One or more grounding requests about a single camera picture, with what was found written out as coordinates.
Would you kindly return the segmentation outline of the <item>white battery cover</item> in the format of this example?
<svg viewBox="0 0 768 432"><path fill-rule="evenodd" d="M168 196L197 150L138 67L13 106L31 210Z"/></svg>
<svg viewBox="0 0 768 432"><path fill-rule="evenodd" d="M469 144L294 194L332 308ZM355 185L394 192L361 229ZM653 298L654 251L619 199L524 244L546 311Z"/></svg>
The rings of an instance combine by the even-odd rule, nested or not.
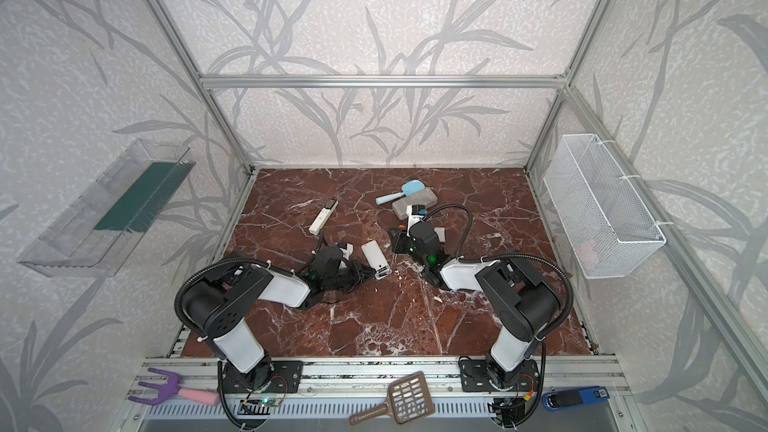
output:
<svg viewBox="0 0 768 432"><path fill-rule="evenodd" d="M435 227L434 231L438 237L440 243L446 242L446 232L444 227Z"/></svg>

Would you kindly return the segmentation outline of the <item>white remote control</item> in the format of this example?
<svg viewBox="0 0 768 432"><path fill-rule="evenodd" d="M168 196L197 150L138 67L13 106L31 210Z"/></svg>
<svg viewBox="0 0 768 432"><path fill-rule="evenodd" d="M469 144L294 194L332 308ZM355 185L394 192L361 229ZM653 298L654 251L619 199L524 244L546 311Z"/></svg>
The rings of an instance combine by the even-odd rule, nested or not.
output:
<svg viewBox="0 0 768 432"><path fill-rule="evenodd" d="M371 240L363 244L361 250L368 262L368 265L374 269L374 277L377 280L382 280L392 273L392 269L390 268L389 263L376 240Z"/></svg>

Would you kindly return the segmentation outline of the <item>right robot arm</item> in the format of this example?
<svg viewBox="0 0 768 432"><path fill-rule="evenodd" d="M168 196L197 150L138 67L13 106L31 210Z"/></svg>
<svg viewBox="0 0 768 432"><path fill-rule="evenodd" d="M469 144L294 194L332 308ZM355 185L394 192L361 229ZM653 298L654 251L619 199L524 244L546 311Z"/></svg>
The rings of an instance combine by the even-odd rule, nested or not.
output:
<svg viewBox="0 0 768 432"><path fill-rule="evenodd" d="M393 252L421 265L421 276L430 285L485 295L502 324L486 356L490 383L499 390L512 387L533 352L572 311L570 278L546 258L515 251L479 259L451 257L426 221L391 229L388 234Z"/></svg>

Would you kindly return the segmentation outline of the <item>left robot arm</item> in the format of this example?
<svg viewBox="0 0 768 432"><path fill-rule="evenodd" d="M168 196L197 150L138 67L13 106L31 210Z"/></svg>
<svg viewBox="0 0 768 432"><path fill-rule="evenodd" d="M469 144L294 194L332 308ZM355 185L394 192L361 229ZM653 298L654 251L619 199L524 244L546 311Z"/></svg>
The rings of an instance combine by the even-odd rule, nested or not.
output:
<svg viewBox="0 0 768 432"><path fill-rule="evenodd" d="M308 310L327 293L349 294L375 274L335 245L320 247L296 272L232 253L188 278L176 293L174 311L217 358L246 375L270 364L246 321L256 302Z"/></svg>

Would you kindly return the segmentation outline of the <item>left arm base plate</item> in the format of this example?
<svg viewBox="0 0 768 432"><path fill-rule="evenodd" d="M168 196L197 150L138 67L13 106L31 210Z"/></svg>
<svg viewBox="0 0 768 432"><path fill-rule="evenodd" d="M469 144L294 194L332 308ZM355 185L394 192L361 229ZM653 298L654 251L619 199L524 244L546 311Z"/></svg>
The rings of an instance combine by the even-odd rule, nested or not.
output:
<svg viewBox="0 0 768 432"><path fill-rule="evenodd" d="M298 392L304 363L300 360L271 360L265 357L250 372L243 373L229 362L219 362L219 387L225 394Z"/></svg>

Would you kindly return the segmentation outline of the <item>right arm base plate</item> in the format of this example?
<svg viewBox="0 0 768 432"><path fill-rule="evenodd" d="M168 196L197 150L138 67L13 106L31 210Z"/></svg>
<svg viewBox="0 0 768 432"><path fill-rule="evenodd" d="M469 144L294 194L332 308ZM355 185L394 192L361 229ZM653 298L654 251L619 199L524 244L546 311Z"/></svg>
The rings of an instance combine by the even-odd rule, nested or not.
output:
<svg viewBox="0 0 768 432"><path fill-rule="evenodd" d="M524 360L514 371L505 372L487 359L460 356L457 365L463 392L519 392L528 394L540 377L537 362Z"/></svg>

